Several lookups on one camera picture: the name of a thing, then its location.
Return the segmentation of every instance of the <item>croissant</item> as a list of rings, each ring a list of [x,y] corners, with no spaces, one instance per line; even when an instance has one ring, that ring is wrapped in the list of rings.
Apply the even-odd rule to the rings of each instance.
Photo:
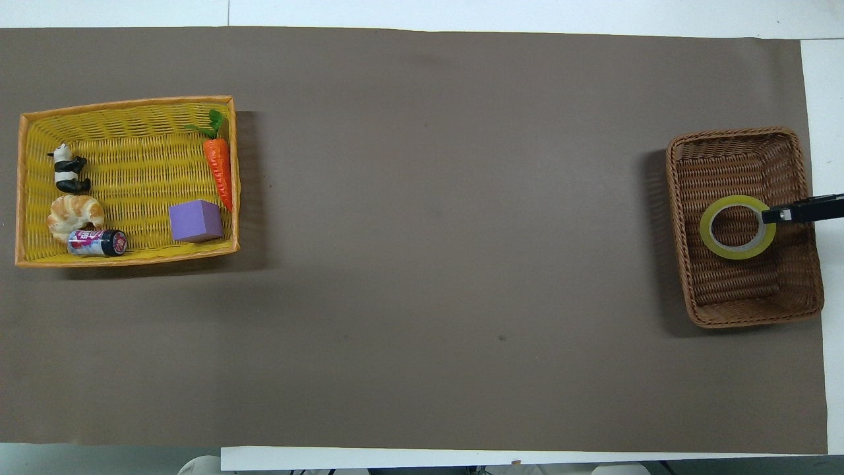
[[[96,229],[103,229],[106,215],[100,202],[85,195],[65,194],[56,198],[50,205],[47,226],[59,243],[66,243],[70,233],[93,224]]]

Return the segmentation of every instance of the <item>mini can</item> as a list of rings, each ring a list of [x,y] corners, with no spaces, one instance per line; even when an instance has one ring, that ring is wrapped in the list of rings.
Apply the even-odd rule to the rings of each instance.
[[[127,245],[126,234],[117,229],[77,229],[68,237],[68,252],[76,255],[118,256],[126,252]]]

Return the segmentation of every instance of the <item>brown tabletop covering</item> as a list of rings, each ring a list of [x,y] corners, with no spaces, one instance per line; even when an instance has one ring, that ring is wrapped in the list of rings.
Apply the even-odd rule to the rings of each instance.
[[[808,130],[797,41],[0,30],[0,440],[826,451],[820,321],[699,330],[664,148]],[[242,250],[13,266],[18,116],[232,94]]]

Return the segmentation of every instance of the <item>basket rim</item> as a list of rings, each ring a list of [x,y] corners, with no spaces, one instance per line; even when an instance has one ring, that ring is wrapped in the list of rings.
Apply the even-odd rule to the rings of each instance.
[[[230,171],[232,186],[232,209],[231,209],[231,238],[230,246],[226,248],[200,251],[194,253],[178,254],[169,257],[149,257],[123,260],[80,260],[79,262],[39,262],[27,260],[25,249],[25,228],[26,228],[26,140],[30,130],[30,124],[45,117],[57,117],[75,115],[93,111],[104,111],[111,109],[129,109],[138,106],[154,106],[165,104],[181,103],[202,103],[213,102],[225,104],[229,116],[229,148],[230,148]],[[98,104],[87,104],[83,106],[61,107],[40,112],[24,112],[20,115],[18,128],[18,179],[15,206],[15,239],[14,239],[14,264],[18,267],[29,268],[58,268],[58,267],[120,267],[126,265],[146,265],[163,262],[173,262],[187,259],[200,259],[216,255],[231,254],[241,248],[240,245],[240,213],[241,213],[241,178],[240,165],[237,156],[237,122],[235,113],[235,100],[232,96],[172,96],[154,97],[146,99],[131,99],[127,101],[101,102]]]
[[[680,276],[680,284],[683,288],[683,297],[686,304],[686,311],[689,315],[689,318],[698,326],[705,327],[705,328],[724,328],[724,327],[735,327],[735,326],[747,326],[747,325],[760,325],[760,324],[770,324],[770,323],[778,323],[782,321],[797,321],[801,319],[807,319],[808,317],[815,314],[820,307],[823,306],[823,298],[821,295],[821,299],[819,301],[818,308],[809,308],[803,312],[798,314],[790,315],[790,316],[781,316],[776,318],[749,318],[749,319],[731,319],[725,321],[712,321],[705,319],[701,316],[700,307],[697,304],[697,300],[695,297],[695,289],[692,285],[692,278],[691,278],[691,271],[690,271],[690,257],[689,257],[689,245],[686,241],[685,235],[685,218],[682,211],[682,199],[679,197],[680,193],[680,186],[679,186],[679,176],[677,170],[677,164],[681,162],[681,160],[677,157],[678,148],[681,145],[685,145],[688,143],[693,143],[702,140],[709,140],[709,139],[726,139],[726,138],[749,138],[755,137],[759,135],[772,135],[772,134],[779,134],[784,135],[787,140],[793,145],[793,149],[796,150],[796,153],[792,159],[792,165],[795,167],[795,171],[797,172],[798,176],[801,177],[801,183],[799,184],[803,192],[805,194],[808,193],[807,185],[806,185],[806,175],[805,169],[803,166],[804,155],[803,149],[800,146],[800,140],[797,134],[794,133],[793,130],[790,128],[782,127],[782,126],[775,126],[775,127],[764,127],[764,128],[730,128],[730,129],[722,129],[722,130],[706,130],[702,132],[695,132],[692,134],[683,134],[680,136],[675,137],[671,143],[668,145],[666,149],[666,173],[668,178],[668,199],[671,208],[671,215],[672,215],[672,223],[674,228],[674,247],[676,248],[677,252],[677,265],[679,269],[679,276]],[[810,230],[812,232],[812,237],[814,240],[814,230]]]

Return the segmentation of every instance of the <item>toy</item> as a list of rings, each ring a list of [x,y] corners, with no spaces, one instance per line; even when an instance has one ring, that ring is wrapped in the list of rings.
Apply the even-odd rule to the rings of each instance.
[[[56,188],[64,193],[80,194],[91,189],[91,179],[79,181],[79,173],[82,167],[88,163],[88,159],[82,156],[73,156],[68,144],[61,144],[47,156],[53,157],[53,171],[56,173]]]
[[[117,229],[99,231],[77,229],[68,237],[70,254],[118,256],[126,252],[126,247],[126,234]]]
[[[225,117],[220,111],[208,112],[211,128],[201,128],[196,125],[186,125],[185,128],[202,132],[208,136],[203,142],[203,152],[214,181],[217,183],[217,194],[226,209],[231,211],[231,165],[229,164],[229,143],[219,137],[219,128],[223,126]]]
[[[102,229],[105,221],[106,213],[99,201],[87,195],[72,194],[56,198],[50,205],[50,215],[46,220],[53,237],[62,244],[68,241],[71,232],[89,223],[96,229]]]
[[[223,237],[219,206],[204,199],[195,199],[170,207],[170,229],[173,240],[200,243]]]

